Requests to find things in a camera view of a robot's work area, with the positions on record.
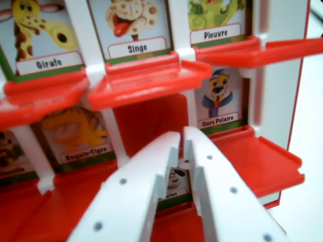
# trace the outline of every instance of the red plastic tray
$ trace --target red plastic tray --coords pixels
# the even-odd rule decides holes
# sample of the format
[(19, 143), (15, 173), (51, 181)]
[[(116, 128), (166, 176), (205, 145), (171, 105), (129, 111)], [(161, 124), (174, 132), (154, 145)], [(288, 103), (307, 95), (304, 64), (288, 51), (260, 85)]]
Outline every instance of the red plastic tray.
[(36, 122), (45, 115), (77, 104), (89, 87), (85, 71), (8, 82), (0, 99), (0, 130)]

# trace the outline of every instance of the cartoon monkey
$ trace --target cartoon monkey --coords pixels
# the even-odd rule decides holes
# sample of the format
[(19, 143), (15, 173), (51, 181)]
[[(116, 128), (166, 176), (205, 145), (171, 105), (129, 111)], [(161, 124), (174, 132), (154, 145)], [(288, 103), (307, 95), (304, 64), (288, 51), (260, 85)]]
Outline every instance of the cartoon monkey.
[(59, 47), (74, 50), (78, 46), (73, 28), (63, 22), (40, 17), (40, 12), (55, 13), (64, 9), (60, 4), (40, 5), (37, 0), (12, 0), (11, 9), (0, 11), (0, 23), (14, 18), (16, 61), (33, 58), (32, 35), (45, 31)]
[(204, 95), (202, 105), (209, 108), (208, 116), (217, 117), (219, 114), (219, 108), (230, 103), (233, 99), (233, 94), (224, 97), (227, 88), (229, 75), (225, 72), (225, 69), (216, 70), (209, 80), (209, 93)]
[(73, 152), (83, 144), (91, 147), (103, 144), (108, 132), (99, 127), (100, 120), (82, 107), (69, 107), (52, 113), (42, 120), (44, 129), (53, 131), (53, 142), (67, 146)]
[(185, 176), (185, 172), (178, 170), (178, 169), (171, 169), (171, 173), (170, 173), (170, 179), (168, 181), (168, 186), (167, 189), (175, 189), (178, 188), (181, 184), (180, 179), (178, 178), (178, 176)]
[(116, 37), (131, 35), (134, 41), (138, 34), (152, 29), (158, 20), (156, 5), (145, 0), (111, 0), (105, 20)]

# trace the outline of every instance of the cartoon animal face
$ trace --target cartoon animal face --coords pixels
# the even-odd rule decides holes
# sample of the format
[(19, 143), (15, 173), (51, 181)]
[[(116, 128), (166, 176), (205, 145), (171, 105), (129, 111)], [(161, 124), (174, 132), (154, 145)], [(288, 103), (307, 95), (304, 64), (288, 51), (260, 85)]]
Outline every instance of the cartoon animal face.
[(234, 15), (237, 11), (244, 9), (246, 5), (246, 0), (230, 0), (230, 2), (223, 6), (225, 0), (199, 0), (205, 10), (210, 10), (215, 13), (220, 14), (230, 14), (232, 12)]
[(0, 12), (0, 22), (14, 17), (16, 24), (15, 34), (22, 33), (19, 39), (16, 39), (16, 43), (26, 42), (28, 35), (39, 35), (40, 31), (43, 30), (59, 47), (73, 50), (78, 45), (73, 28), (66, 23), (44, 19), (39, 16), (41, 11), (55, 13), (63, 9), (64, 6), (59, 4), (41, 6), (37, 3), (37, 0), (12, 0), (11, 9)]
[(178, 188), (179, 185), (181, 184), (181, 181), (177, 175), (183, 177), (183, 176), (185, 176), (185, 172), (183, 172), (181, 170), (177, 170), (177, 169), (171, 170), (170, 179), (168, 181), (168, 186), (167, 186), (168, 190)]
[(99, 124), (99, 118), (82, 107), (65, 108), (42, 121), (43, 128), (53, 132), (53, 142), (67, 145), (69, 152), (83, 144), (91, 147), (102, 145), (108, 132), (102, 130)]
[(9, 132), (0, 132), (0, 148), (10, 149), (12, 147), (12, 140)]
[(152, 29), (158, 20), (157, 7), (145, 0), (111, 0), (112, 4), (105, 13), (107, 25), (116, 37), (125, 34), (138, 40), (139, 33)]
[(80, 131), (88, 126), (88, 119), (82, 110), (70, 107), (45, 117), (42, 126), (54, 132), (55, 142), (68, 144), (80, 137)]
[(216, 74), (215, 72), (210, 79), (210, 95), (216, 100), (217, 97), (220, 97), (220, 101), (223, 99), (223, 95), (225, 94), (228, 87), (229, 75), (220, 73)]
[(189, 2), (190, 29), (205, 29), (214, 26), (226, 25), (239, 11), (246, 6), (246, 0), (191, 0)]

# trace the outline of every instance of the white plastic frame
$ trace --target white plastic frame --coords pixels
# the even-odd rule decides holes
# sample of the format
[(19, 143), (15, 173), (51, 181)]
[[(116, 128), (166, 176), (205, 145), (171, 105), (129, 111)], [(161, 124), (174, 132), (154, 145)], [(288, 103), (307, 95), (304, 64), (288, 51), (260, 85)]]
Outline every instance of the white plastic frame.
[[(69, 17), (77, 36), (82, 57), (85, 63), (86, 75), (90, 81), (90, 88), (96, 86), (106, 75), (105, 62), (101, 53), (101, 45), (96, 36), (92, 15), (87, 0), (65, 0)], [(129, 157), (122, 142), (119, 127), (112, 108), (101, 111), (105, 126), (109, 132), (112, 147), (117, 158), (118, 167), (128, 162)]]
[[(4, 92), (4, 87), (7, 82), (5, 74), (0, 67), (0, 99), (6, 97)], [(12, 106), (10, 103), (3, 103), (2, 107), (10, 108)], [(53, 179), (55, 177), (55, 172), (52, 169), (46, 155), (44, 154), (40, 144), (37, 141), (31, 127), (29, 125), (12, 127), (10, 131), (15, 135), (18, 143), (25, 152), (29, 162), (35, 169), (36, 174), (39, 177), (39, 182), (37, 188), (39, 192), (43, 195), (47, 191), (52, 191), (55, 189)]]
[[(253, 35), (261, 39), (262, 46), (269, 41), (304, 38), (308, 3), (309, 0), (253, 0)], [(255, 78), (251, 81), (250, 93), (257, 92), (253, 100), (249, 99), (249, 112), (252, 112), (249, 122), (257, 136), (285, 149), (290, 137), (300, 64), (301, 60), (295, 59), (248, 74)]]
[[(168, 0), (174, 51), (180, 60), (196, 61), (195, 50), (191, 47), (187, 0)], [(194, 90), (184, 91), (187, 100), (188, 124), (197, 127)]]

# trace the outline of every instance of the red plastic shelf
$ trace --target red plastic shelf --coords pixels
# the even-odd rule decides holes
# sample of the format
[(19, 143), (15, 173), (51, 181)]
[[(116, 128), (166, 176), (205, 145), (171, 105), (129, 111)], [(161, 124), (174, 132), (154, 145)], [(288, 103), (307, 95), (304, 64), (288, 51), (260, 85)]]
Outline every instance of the red plastic shelf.
[(110, 66), (108, 75), (88, 95), (94, 110), (146, 101), (195, 89), (211, 76), (211, 66), (176, 53)]
[(44, 196), (36, 185), (0, 193), (2, 241), (66, 241), (102, 182), (116, 170), (114, 160), (57, 174), (55, 190)]
[(212, 65), (258, 68), (322, 53), (323, 38), (268, 42), (266, 48), (261, 48), (260, 40), (249, 36), (245, 41), (195, 50), (197, 60)]
[(257, 197), (300, 184), (302, 161), (297, 156), (263, 138), (255, 137), (250, 126), (210, 137)]
[(0, 99), (0, 129), (31, 124), (45, 115), (77, 104), (89, 87), (85, 71), (8, 82)]
[[(301, 160), (262, 137), (256, 138), (249, 126), (214, 135), (211, 139), (258, 197), (304, 181), (304, 175), (297, 170)], [(0, 193), (0, 210), (4, 218), (0, 225), (6, 231), (4, 241), (65, 241), (101, 183), (115, 170), (117, 164), (114, 160), (58, 174), (56, 189), (45, 196), (38, 193), (36, 185), (33, 189)], [(274, 201), (266, 207), (277, 203)], [(170, 238), (171, 241), (204, 241), (202, 221), (192, 203), (156, 214), (151, 241)]]

